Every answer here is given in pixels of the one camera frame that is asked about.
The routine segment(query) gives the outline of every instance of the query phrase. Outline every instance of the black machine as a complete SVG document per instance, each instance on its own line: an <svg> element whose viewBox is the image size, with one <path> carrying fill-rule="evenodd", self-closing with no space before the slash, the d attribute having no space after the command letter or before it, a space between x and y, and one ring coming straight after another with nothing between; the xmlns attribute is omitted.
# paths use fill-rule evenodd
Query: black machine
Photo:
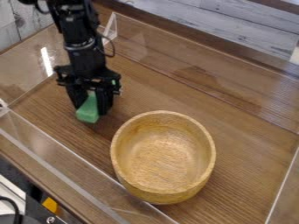
<svg viewBox="0 0 299 224"><path fill-rule="evenodd" d="M113 105L113 95L118 95L120 75L106 68L98 32L98 14L90 0L46 0L49 11L44 11L37 0L18 0L34 5L40 13L50 13L58 32L64 38L64 49L69 55L69 65L53 68L58 85L66 88L73 107L77 109L88 99L88 91L94 91L97 114L105 115Z"/></svg>

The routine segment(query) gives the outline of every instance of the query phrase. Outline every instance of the green object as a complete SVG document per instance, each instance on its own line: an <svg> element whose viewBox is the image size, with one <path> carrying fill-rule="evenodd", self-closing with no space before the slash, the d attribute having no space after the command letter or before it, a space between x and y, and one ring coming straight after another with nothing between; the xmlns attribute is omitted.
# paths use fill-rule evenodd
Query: green object
<svg viewBox="0 0 299 224"><path fill-rule="evenodd" d="M76 117L85 123L94 123L98 119L98 105L94 93L89 93L88 99L76 111Z"/></svg>

